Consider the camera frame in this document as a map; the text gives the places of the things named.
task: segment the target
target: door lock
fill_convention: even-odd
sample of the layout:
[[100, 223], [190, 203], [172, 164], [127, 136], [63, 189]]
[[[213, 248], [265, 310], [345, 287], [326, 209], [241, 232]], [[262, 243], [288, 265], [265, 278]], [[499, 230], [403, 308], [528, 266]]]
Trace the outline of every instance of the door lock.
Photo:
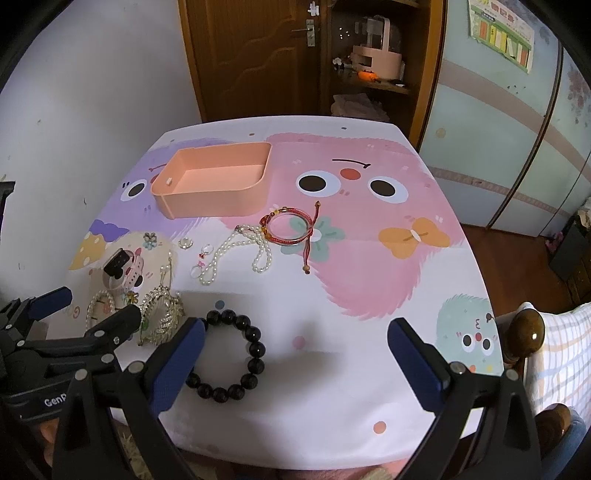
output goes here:
[[315, 35], [315, 28], [314, 28], [314, 19], [309, 18], [306, 20], [306, 27], [305, 28], [296, 28], [292, 30], [292, 32], [307, 32], [308, 37], [308, 46], [315, 47], [316, 46], [316, 35]]

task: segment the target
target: chair knob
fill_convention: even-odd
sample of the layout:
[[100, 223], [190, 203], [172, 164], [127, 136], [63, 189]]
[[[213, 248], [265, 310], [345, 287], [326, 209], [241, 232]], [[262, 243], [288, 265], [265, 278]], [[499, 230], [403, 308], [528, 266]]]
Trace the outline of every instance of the chair knob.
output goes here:
[[562, 403], [557, 403], [535, 416], [542, 458], [560, 443], [570, 427], [571, 420], [569, 408]]
[[536, 310], [521, 310], [502, 335], [504, 360], [514, 363], [536, 353], [544, 343], [545, 332], [544, 320]]

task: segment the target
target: wardrobe door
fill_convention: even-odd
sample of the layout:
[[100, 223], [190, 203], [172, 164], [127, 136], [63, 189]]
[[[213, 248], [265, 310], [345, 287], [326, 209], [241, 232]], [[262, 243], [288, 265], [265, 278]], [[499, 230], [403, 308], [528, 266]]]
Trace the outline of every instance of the wardrobe door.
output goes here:
[[584, 202], [591, 185], [586, 164], [591, 151], [589, 97], [589, 85], [565, 51], [556, 104], [540, 149], [493, 228], [553, 235]]
[[467, 2], [448, 2], [439, 82], [420, 148], [458, 219], [471, 225], [486, 226], [518, 178], [556, 76], [556, 38], [520, 2], [504, 3], [534, 30], [531, 72], [470, 37]]

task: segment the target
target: person's leg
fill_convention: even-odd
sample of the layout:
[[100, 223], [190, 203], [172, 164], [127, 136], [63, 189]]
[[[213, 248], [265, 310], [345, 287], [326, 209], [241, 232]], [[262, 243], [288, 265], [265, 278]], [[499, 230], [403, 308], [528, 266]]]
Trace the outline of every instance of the person's leg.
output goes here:
[[560, 443], [542, 459], [542, 480], [554, 480], [563, 470], [587, 433], [585, 422], [570, 410], [571, 423]]

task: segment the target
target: table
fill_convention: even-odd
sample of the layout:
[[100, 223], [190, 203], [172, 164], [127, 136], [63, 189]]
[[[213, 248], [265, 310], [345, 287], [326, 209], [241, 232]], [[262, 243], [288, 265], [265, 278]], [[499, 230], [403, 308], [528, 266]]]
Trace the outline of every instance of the table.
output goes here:
[[[252, 141], [272, 144], [274, 168], [267, 205], [256, 215], [168, 220], [157, 210], [150, 181], [179, 148]], [[310, 177], [315, 188], [307, 186]], [[76, 252], [67, 276], [74, 300], [50, 325], [49, 337], [83, 334], [89, 300], [104, 288], [102, 266], [123, 247], [144, 260], [135, 289], [140, 301], [158, 284], [170, 250], [173, 290], [181, 292], [187, 314], [225, 308], [246, 314], [267, 347], [259, 386], [241, 401], [216, 404], [183, 387], [160, 415], [183, 449], [300, 470], [409, 457], [433, 415], [422, 411], [388, 350], [387, 327], [398, 316], [448, 361], [502, 373], [472, 251], [433, 176], [391, 124], [283, 116], [181, 128], [164, 134], [118, 185], [105, 186], [114, 187]], [[256, 274], [250, 245], [222, 258], [211, 286], [190, 277], [202, 245], [217, 248], [237, 223], [257, 224], [284, 205], [313, 213], [316, 200], [322, 205], [312, 274], [302, 272], [301, 251], [278, 245], [271, 247], [270, 270]], [[146, 244], [145, 232], [155, 232], [157, 242]], [[185, 236], [194, 245], [183, 251], [177, 242]], [[118, 348], [122, 367], [154, 350], [136, 340]], [[202, 381], [227, 387], [246, 371], [247, 358], [234, 329], [210, 329], [196, 371]], [[466, 433], [478, 418], [478, 412], [470, 417]]]

